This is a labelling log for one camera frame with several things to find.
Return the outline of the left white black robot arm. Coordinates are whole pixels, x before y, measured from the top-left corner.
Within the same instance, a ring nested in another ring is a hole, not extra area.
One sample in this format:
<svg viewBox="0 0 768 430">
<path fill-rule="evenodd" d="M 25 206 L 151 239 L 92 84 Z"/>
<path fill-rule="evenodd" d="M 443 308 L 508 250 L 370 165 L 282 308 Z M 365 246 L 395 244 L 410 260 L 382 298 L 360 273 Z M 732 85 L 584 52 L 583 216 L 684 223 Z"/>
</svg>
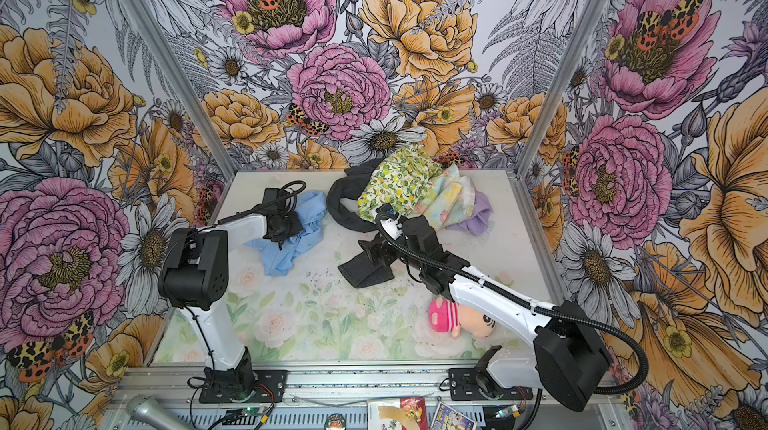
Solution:
<svg viewBox="0 0 768 430">
<path fill-rule="evenodd" d="M 238 338 L 224 301 L 230 254 L 253 240 L 282 245 L 302 230 L 298 196 L 306 183 L 267 188 L 254 207 L 195 229 L 172 233 L 159 276 L 159 294 L 181 311 L 205 351 L 200 400 L 254 402 L 270 394 L 259 385 L 247 347 Z"/>
</svg>

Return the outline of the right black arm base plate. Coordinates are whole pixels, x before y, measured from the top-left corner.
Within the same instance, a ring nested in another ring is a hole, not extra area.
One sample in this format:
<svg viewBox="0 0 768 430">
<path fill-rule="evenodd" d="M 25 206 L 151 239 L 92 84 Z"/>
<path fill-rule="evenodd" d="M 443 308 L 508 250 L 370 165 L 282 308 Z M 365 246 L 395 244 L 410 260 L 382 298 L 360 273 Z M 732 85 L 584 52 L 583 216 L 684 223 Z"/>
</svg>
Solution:
<svg viewBox="0 0 768 430">
<path fill-rule="evenodd" d="M 502 388 L 477 368 L 449 368 L 447 392 L 452 401 L 520 401 L 533 400 L 534 391 L 527 387 Z"/>
</svg>

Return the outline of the light blue cloth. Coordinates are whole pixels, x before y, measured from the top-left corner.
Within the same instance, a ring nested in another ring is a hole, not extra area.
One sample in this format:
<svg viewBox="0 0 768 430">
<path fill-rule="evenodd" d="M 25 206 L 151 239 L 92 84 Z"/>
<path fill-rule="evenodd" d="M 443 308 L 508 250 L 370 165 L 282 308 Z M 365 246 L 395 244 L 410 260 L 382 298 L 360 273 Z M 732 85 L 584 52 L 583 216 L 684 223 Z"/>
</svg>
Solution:
<svg viewBox="0 0 768 430">
<path fill-rule="evenodd" d="M 296 214 L 302 230 L 282 244 L 266 239 L 255 239 L 246 243 L 247 247 L 260 251 L 267 276 L 286 276 L 293 268 L 295 260 L 323 239 L 322 221 L 327 215 L 326 194 L 317 190 L 302 193 L 298 196 Z"/>
</svg>

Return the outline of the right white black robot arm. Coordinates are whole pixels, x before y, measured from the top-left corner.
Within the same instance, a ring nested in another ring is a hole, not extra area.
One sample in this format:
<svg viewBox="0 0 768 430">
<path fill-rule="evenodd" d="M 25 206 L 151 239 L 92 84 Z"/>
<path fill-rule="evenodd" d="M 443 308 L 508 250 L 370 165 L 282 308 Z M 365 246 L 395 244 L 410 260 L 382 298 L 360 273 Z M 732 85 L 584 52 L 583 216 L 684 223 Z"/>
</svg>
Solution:
<svg viewBox="0 0 768 430">
<path fill-rule="evenodd" d="M 496 398 L 503 389 L 521 386 L 545 391 L 562 406 L 581 411 L 592 396 L 628 393 L 648 377 L 649 359 L 627 333 L 589 318 L 573 301 L 552 304 L 494 280 L 445 250 L 425 217 L 380 212 L 375 226 L 374 238 L 360 241 L 361 253 L 340 265 L 345 278 L 389 276 L 392 264 L 400 261 L 417 270 L 418 283 L 433 295 L 479 312 L 530 347 L 530 360 L 512 357 L 496 346 L 478 361 L 475 381 L 489 398 Z M 624 342 L 637 358 L 637 369 L 625 383 L 601 383 L 613 362 L 604 335 Z"/>
</svg>

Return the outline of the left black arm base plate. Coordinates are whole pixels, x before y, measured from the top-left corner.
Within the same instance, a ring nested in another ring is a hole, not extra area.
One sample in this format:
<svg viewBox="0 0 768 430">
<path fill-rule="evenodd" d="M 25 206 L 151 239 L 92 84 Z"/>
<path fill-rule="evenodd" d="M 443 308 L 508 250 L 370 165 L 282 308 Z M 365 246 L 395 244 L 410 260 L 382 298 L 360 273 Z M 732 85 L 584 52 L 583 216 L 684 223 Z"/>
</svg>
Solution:
<svg viewBox="0 0 768 430">
<path fill-rule="evenodd" d="M 205 370 L 199 401 L 203 404 L 280 403 L 288 372 L 285 370 Z"/>
</svg>

